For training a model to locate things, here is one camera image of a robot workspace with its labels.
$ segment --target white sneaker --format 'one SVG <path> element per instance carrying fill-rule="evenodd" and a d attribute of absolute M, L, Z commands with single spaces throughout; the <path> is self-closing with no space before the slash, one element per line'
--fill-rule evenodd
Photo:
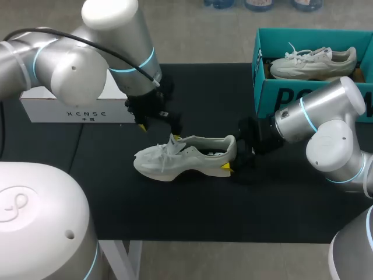
<path fill-rule="evenodd" d="M 135 154 L 135 169 L 158 181 L 172 181 L 186 170 L 197 170 L 208 176 L 228 177 L 229 162 L 235 159 L 237 144 L 232 135 L 225 138 L 190 136 L 174 139 Z"/>
<path fill-rule="evenodd" d="M 285 58 L 270 64 L 270 73 L 276 79 L 332 81 L 355 70 L 357 58 L 354 47 L 347 51 L 332 51 L 325 47 L 315 51 L 296 51 L 290 45 L 292 54 L 285 53 Z"/>

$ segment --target white box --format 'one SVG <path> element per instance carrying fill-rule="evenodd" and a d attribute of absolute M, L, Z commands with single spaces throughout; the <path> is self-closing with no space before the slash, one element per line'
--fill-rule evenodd
<path fill-rule="evenodd" d="M 124 105 L 126 100 L 109 71 L 102 94 L 90 107 L 69 107 L 43 86 L 23 92 L 20 97 L 33 123 L 134 123 L 134 116 Z"/>

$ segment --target black table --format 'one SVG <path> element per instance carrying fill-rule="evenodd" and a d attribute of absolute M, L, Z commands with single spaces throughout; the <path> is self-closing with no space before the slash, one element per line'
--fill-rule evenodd
<path fill-rule="evenodd" d="M 182 136 L 224 137 L 236 132 L 240 118 L 255 115 L 250 64 L 162 69 L 175 80 L 170 107 L 183 112 Z M 255 173 L 241 171 L 259 178 L 255 184 L 195 173 L 164 183 L 141 176 L 132 163 L 137 151 L 167 142 L 165 124 L 153 123 L 145 134 L 134 124 L 85 124 L 80 130 L 79 124 L 12 122 L 6 126 L 4 159 L 69 170 L 87 195 L 99 239 L 329 243 L 371 205 L 315 171 L 305 157 L 306 142 L 258 158 Z M 35 131 L 29 142 L 8 141 L 9 135 Z M 357 124 L 357 133 L 361 147 L 373 152 L 372 125 Z M 61 150 L 51 149 L 55 141 Z"/>

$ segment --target table leg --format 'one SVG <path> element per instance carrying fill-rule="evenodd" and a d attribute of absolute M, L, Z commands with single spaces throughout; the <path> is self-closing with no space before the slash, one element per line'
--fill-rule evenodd
<path fill-rule="evenodd" d="M 121 240 L 100 240 L 99 243 L 117 280 L 138 279 L 142 241 L 131 241 L 129 254 Z"/>

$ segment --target white robot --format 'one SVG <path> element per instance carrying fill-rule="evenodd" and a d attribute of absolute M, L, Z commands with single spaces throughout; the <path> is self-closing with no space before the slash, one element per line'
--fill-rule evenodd
<path fill-rule="evenodd" d="M 22 29 L 0 42 L 0 99 L 45 86 L 70 106 L 89 106 L 109 69 L 142 128 L 149 117 L 159 118 L 178 135 L 179 115 L 165 111 L 172 81 L 161 73 L 137 0 L 87 0 L 82 17 L 85 24 L 72 34 Z M 363 112 L 361 93 L 342 77 L 277 111 L 266 127 L 259 122 L 253 149 L 311 138 L 306 154 L 314 168 L 344 190 L 371 197 L 373 157 L 360 150 L 354 129 Z M 89 206 L 76 181 L 35 163 L 0 163 L 0 174 L 0 280 L 103 280 Z M 334 280 L 372 279 L 371 224 L 370 208 L 333 240 Z"/>

